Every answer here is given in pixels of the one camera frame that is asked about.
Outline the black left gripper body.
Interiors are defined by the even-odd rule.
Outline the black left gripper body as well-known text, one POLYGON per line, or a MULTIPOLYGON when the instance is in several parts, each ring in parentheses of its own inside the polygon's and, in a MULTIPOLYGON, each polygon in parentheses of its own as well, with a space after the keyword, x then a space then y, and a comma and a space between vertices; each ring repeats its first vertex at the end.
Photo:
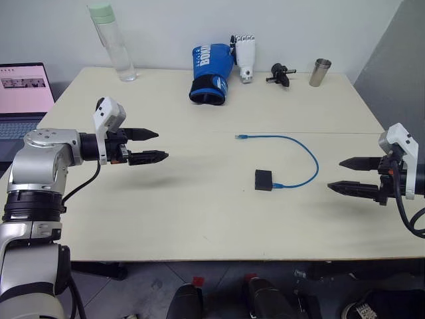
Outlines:
POLYGON ((129 151, 126 148, 131 138, 129 128, 120 128, 117 132, 106 132, 107 161, 111 164, 127 163, 129 151))

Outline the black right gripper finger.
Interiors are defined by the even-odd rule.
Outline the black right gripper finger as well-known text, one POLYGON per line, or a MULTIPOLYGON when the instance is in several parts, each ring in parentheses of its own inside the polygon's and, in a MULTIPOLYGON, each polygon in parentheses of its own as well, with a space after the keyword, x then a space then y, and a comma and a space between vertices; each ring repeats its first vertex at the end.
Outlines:
POLYGON ((366 199, 377 199, 379 187, 377 185, 360 183, 358 181, 337 181, 327 184, 328 188, 341 194, 366 199))
POLYGON ((353 157, 341 161, 339 165, 356 171, 371 171, 377 170, 380 162, 380 157, 353 157))

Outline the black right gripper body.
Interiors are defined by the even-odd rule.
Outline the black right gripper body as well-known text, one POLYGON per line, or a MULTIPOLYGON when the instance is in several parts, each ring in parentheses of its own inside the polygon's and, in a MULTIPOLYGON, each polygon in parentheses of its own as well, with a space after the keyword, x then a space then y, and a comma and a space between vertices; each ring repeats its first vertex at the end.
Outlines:
MULTIPOLYGON (((378 166, 378 174, 380 175, 380 185, 379 185, 379 196, 377 202, 380 205, 386 205, 388 198, 394 198, 394 181, 393 181, 393 172, 392 166, 390 164, 391 158, 388 156, 383 156, 378 166)), ((400 161, 398 163, 399 177, 400 177, 400 194, 405 196, 406 189, 406 172, 404 169, 404 162, 400 161)))

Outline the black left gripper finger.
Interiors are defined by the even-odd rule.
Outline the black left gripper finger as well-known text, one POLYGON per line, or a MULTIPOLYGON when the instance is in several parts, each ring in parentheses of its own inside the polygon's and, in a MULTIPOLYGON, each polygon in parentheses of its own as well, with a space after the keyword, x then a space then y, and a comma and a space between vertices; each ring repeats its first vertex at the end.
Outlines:
POLYGON ((130 153, 128 156, 129 165, 147 165, 158 163, 169 157, 169 154, 159 150, 149 150, 139 153, 130 153))
POLYGON ((125 128, 124 132, 129 140, 150 140, 159 136, 158 133, 145 128, 125 128))

